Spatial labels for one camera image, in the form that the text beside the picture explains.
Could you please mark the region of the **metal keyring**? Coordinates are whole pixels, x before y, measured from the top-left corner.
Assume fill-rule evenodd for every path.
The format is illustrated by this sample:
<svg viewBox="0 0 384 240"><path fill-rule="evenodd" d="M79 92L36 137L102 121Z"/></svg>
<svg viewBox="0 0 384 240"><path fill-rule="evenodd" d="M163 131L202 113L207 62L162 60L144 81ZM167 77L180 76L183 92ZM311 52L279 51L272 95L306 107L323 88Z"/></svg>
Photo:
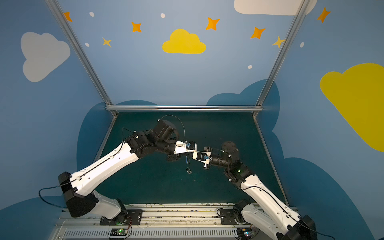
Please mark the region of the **metal keyring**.
<svg viewBox="0 0 384 240"><path fill-rule="evenodd" d="M192 173L192 170L191 170L191 159L189 156L186 156L186 164L187 164L187 168L186 168L186 171L188 174L191 174Z"/></svg>

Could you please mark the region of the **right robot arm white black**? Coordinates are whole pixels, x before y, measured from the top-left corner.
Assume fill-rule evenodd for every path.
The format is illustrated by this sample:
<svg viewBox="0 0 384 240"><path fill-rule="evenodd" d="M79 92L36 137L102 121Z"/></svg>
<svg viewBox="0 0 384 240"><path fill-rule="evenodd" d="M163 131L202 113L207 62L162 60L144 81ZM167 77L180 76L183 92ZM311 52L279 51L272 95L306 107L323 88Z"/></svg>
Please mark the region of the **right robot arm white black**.
<svg viewBox="0 0 384 240"><path fill-rule="evenodd" d="M205 167L225 168L225 175L237 189L246 193L259 206L258 210L249 201L242 200L234 206L241 219L273 240L316 240L315 222L307 215L300 216L277 198L245 164L241 162L240 151L233 142L222 144L220 155L212 148L198 151L195 144L188 143L193 150L193 159Z"/></svg>

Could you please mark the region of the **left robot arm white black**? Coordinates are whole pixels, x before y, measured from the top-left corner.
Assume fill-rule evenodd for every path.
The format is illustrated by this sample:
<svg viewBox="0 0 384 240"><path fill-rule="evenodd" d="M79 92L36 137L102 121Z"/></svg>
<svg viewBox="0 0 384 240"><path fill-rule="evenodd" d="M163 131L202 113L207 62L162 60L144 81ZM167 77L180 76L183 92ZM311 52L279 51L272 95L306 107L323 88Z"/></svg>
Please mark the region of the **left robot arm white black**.
<svg viewBox="0 0 384 240"><path fill-rule="evenodd" d="M99 194L96 187L122 168L155 152L166 154L169 160L176 160L182 154L197 150L194 142L171 138L178 134L174 124L159 120L154 129L133 132L113 151L90 166L73 174L60 174L60 187L71 217L86 214L97 214L110 220L125 217L127 211L123 203Z"/></svg>

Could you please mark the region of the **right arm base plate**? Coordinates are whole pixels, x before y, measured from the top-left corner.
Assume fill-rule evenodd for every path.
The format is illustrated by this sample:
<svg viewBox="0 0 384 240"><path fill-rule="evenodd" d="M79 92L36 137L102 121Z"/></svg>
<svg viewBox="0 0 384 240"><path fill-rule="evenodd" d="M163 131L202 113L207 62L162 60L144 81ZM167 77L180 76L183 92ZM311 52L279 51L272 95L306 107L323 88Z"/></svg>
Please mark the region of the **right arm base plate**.
<svg viewBox="0 0 384 240"><path fill-rule="evenodd" d="M217 214L222 225L244 225L247 223L238 210L220 208L217 210Z"/></svg>

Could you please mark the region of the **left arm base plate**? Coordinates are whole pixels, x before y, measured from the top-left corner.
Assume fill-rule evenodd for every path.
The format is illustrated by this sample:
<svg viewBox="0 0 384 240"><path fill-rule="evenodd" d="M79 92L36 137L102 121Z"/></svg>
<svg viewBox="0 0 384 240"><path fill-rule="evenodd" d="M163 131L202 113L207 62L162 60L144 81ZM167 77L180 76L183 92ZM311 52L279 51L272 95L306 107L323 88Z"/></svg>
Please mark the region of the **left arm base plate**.
<svg viewBox="0 0 384 240"><path fill-rule="evenodd" d="M100 226L138 226L141 223L143 210L124 210L113 219L102 217Z"/></svg>

